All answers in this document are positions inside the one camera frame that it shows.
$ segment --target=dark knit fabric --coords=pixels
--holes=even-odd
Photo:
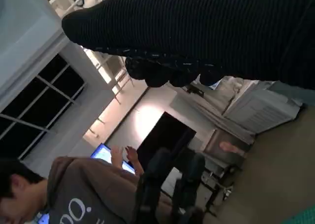
[[[303,73],[294,79],[305,58],[303,69],[314,72],[314,39],[309,38],[314,33],[313,3],[105,0],[67,15],[63,29],[70,40],[95,51],[150,59],[194,74],[282,80],[315,89]]]

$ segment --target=brown hoodie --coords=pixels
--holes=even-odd
[[[48,178],[49,223],[128,224],[137,182],[133,174],[103,160],[58,158]],[[168,222],[169,212],[169,202],[161,202],[160,223]]]

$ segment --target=beige floor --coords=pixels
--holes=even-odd
[[[280,224],[315,205],[315,107],[257,138],[235,192],[206,224]]]

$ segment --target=white pipe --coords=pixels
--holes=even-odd
[[[76,0],[76,1],[64,12],[63,17],[64,17],[66,14],[70,13],[70,12],[74,9],[74,7],[78,4],[79,1],[81,1],[81,0]]]

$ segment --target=hand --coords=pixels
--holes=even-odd
[[[127,159],[131,163],[138,162],[138,154],[137,154],[137,151],[133,147],[127,146],[126,152],[127,152]]]
[[[110,151],[110,154],[112,155],[111,157],[111,161],[112,161],[112,165],[114,167],[123,168],[123,148],[120,147],[113,147]]]

